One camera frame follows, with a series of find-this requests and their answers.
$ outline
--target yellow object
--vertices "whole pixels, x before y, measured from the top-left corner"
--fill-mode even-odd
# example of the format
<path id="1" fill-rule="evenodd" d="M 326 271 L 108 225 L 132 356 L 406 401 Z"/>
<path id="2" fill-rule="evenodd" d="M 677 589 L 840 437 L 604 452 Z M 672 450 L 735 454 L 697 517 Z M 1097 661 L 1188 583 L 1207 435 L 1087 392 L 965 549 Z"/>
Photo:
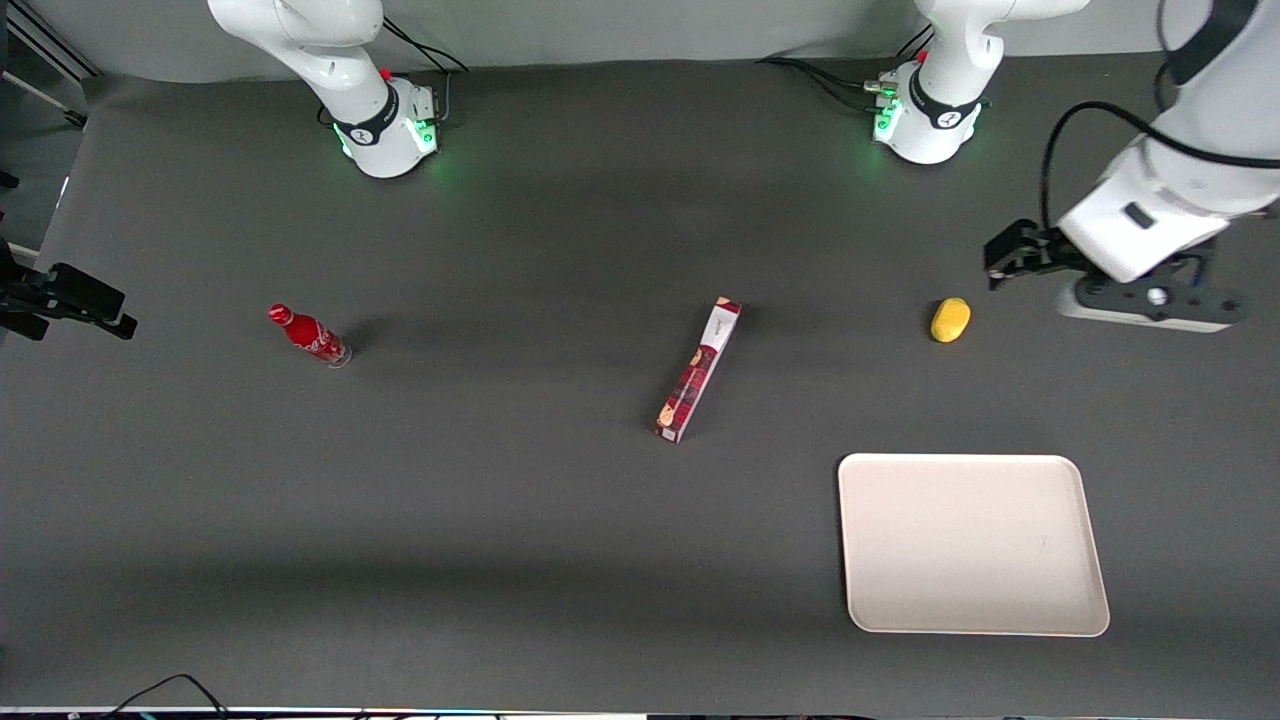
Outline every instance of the yellow object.
<path id="1" fill-rule="evenodd" d="M 933 323 L 929 325 L 933 340 L 951 342 L 960 337 L 964 329 L 969 327 L 970 315 L 973 313 L 969 310 L 969 304 L 964 300 L 959 297 L 943 300 L 942 305 L 938 305 L 938 311 L 933 314 Z"/>

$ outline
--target coca-cola bottle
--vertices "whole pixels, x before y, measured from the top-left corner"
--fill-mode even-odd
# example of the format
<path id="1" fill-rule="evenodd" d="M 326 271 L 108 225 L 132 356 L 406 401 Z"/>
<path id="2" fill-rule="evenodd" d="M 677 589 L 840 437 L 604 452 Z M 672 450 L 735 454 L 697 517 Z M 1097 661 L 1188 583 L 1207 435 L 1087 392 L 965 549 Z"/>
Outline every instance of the coca-cola bottle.
<path id="1" fill-rule="evenodd" d="M 342 368 L 351 360 L 351 347 L 311 315 L 300 315 L 284 305 L 275 304 L 266 311 L 266 316 L 284 328 L 289 342 L 330 368 Z"/>

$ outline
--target white tray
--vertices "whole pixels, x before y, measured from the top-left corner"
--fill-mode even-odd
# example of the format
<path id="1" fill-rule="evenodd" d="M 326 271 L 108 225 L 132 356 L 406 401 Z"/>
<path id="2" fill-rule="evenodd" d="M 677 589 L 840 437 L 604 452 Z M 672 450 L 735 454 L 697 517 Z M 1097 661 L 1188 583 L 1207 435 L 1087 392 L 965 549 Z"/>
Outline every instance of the white tray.
<path id="1" fill-rule="evenodd" d="M 840 462 L 849 615 L 873 633 L 1096 637 L 1107 629 L 1080 471 L 1052 455 Z"/>

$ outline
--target box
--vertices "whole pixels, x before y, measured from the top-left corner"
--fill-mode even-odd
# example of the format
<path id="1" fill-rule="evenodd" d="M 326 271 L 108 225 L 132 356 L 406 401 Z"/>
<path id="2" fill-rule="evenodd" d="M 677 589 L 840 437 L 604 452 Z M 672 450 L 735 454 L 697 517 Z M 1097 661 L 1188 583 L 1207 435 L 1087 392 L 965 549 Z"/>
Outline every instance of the box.
<path id="1" fill-rule="evenodd" d="M 689 420 L 694 416 L 694 410 L 698 409 L 698 401 L 703 398 L 707 380 L 716 372 L 716 365 L 724 352 L 730 336 L 733 334 L 733 325 L 737 324 L 741 313 L 742 306 L 727 297 L 716 301 L 698 351 L 694 352 L 685 372 L 680 374 L 680 382 L 667 397 L 667 404 L 658 413 L 658 424 L 654 428 L 658 437 L 678 443 L 685 436 L 685 428 L 689 427 Z"/>

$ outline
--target gray table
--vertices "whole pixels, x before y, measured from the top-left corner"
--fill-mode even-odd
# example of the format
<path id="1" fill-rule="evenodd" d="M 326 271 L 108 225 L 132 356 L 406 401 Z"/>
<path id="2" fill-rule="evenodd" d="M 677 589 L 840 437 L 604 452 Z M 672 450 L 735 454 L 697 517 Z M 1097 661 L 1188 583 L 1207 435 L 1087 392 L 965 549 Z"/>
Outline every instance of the gray table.
<path id="1" fill-rule="evenodd" d="M 4 347 L 0 702 L 191 671 L 242 706 L 1280 716 L 1274 227 L 1225 243 L 1219 284 L 1257 302 L 1217 336 L 980 272 L 1057 114 L 1147 111 L 1153 67 L 1011 60 L 938 168 L 787 69 L 475 73 L 389 182 L 298 83 L 97 86 L 44 261 L 141 329 Z M 1057 206 L 1129 137 L 1074 126 Z M 672 447 L 649 423 L 718 295 L 744 325 Z M 943 347 L 922 314 L 950 295 L 975 319 Z M 276 301 L 357 357 L 300 355 Z M 1111 629 L 858 630 L 855 451 L 1073 459 Z"/>

